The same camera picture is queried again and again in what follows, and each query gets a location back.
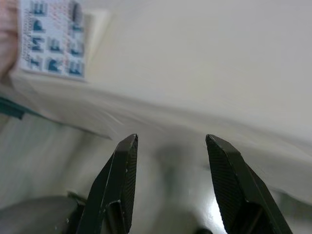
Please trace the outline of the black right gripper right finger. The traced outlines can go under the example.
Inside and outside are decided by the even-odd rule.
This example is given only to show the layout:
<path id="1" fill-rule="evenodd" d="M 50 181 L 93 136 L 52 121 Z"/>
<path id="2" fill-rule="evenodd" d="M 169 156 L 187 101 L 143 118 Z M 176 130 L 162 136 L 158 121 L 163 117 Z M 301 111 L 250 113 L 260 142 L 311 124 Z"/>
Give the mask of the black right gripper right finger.
<path id="1" fill-rule="evenodd" d="M 290 234 L 283 214 L 263 180 L 229 142 L 205 138 L 214 194 L 229 234 Z"/>

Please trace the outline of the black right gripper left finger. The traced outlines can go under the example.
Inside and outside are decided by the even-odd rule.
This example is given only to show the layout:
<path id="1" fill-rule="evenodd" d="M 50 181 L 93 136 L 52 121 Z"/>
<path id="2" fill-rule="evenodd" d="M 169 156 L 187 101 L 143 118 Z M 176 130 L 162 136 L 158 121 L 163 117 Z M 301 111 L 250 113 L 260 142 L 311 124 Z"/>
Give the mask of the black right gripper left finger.
<path id="1" fill-rule="evenodd" d="M 138 136 L 120 141 L 94 180 L 79 234 L 127 234 L 132 224 L 137 173 Z"/>

